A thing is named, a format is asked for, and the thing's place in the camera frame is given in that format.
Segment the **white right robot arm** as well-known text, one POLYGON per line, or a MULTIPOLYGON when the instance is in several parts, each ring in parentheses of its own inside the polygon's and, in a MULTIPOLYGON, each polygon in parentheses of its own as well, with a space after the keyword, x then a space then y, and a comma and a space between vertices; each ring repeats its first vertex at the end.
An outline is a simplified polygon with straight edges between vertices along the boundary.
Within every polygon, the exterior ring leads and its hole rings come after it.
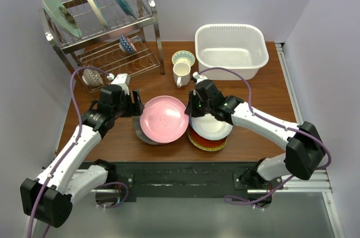
POLYGON ((219 122, 249 129, 284 149, 283 154, 261 159, 240 175, 242 183, 258 189, 285 175, 309 180, 326 155, 312 123, 296 124, 268 115, 238 97, 224 96, 208 79, 197 81, 189 92, 185 113, 192 118, 209 114, 219 122))

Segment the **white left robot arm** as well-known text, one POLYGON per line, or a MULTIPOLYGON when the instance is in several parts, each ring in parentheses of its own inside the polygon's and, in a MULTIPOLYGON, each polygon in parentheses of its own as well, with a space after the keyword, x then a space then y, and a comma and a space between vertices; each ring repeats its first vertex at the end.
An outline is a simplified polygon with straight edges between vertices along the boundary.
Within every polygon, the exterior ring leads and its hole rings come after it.
POLYGON ((98 159, 81 175, 73 175, 89 152, 114 126, 117 118, 142 114, 144 105, 139 90, 129 92, 126 85, 109 84, 92 101, 81 117, 69 142, 54 161, 34 180, 20 186, 22 208, 31 219, 52 227, 62 226, 73 205, 91 190, 102 186, 112 188, 118 183, 116 166, 98 159))

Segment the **grey reindeer plate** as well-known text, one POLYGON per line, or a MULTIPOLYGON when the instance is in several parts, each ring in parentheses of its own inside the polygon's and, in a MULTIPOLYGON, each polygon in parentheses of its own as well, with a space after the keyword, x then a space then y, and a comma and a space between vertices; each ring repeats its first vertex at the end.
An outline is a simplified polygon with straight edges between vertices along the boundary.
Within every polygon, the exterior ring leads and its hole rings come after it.
POLYGON ((161 145, 161 143, 155 142, 148 138, 145 133, 143 132, 140 124, 140 116, 134 116, 132 118, 133 120, 133 130, 136 134, 136 136, 144 143, 147 143, 149 145, 161 145))

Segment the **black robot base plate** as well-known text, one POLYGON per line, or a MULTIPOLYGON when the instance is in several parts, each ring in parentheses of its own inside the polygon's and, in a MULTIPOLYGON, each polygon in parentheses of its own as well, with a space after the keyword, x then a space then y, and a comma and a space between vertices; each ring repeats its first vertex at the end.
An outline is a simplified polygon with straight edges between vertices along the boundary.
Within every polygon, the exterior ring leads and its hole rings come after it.
POLYGON ((142 197, 222 198, 235 195, 254 200, 261 191, 275 188, 281 177, 268 182, 251 182, 254 162, 108 162, 98 159, 95 164, 108 168, 109 182, 122 186, 96 189, 100 202, 126 197, 135 202, 142 197))

